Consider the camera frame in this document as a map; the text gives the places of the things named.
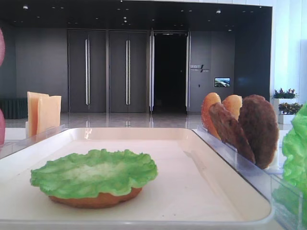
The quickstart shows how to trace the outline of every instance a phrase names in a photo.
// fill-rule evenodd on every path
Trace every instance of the planter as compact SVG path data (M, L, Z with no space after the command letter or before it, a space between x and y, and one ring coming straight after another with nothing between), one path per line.
M295 115L288 115L288 114L279 114L278 115L278 123L279 124L291 124L291 121Z
M273 107L274 107L274 111L278 117L279 114L281 114L281 112L279 111L279 104L282 103L288 103L288 104L294 104L298 102L298 98L293 98L293 99L273 99Z

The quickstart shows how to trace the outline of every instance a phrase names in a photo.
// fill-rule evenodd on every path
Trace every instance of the gray wall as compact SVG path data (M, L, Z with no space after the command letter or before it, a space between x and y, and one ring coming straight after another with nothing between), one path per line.
M221 99L234 92L235 35L227 32L191 32L191 65L209 72L190 72L190 112L200 112L204 97L216 92ZM230 78L229 88L214 87L214 78Z
M27 91L62 96L68 111L67 32L65 29L16 29L17 97Z
M15 30L2 21L0 28L6 45L4 62L0 67L0 98L14 98L16 97Z
M235 94L270 100L271 34L271 14L236 31Z

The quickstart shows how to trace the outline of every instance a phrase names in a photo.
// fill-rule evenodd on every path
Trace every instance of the glossy floor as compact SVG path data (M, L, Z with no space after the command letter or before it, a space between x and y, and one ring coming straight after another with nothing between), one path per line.
M6 120L7 128L24 128L27 119ZM61 124L77 127L173 127L195 129L201 125L200 114L125 114L64 113Z

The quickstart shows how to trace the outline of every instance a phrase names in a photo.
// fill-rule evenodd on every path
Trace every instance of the meat patty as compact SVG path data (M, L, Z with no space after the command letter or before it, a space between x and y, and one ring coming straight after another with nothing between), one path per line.
M221 103L213 104L209 114L222 142L233 145L239 154L255 163L254 153L235 117Z
M256 165L267 168L274 158L279 136L273 106L262 96L248 96L243 100L238 121L255 154Z

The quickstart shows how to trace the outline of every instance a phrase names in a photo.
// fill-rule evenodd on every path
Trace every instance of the ceiling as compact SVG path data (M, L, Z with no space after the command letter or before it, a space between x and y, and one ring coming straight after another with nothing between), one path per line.
M0 20L17 27L234 31L263 14L271 15L272 8L129 0L0 1Z

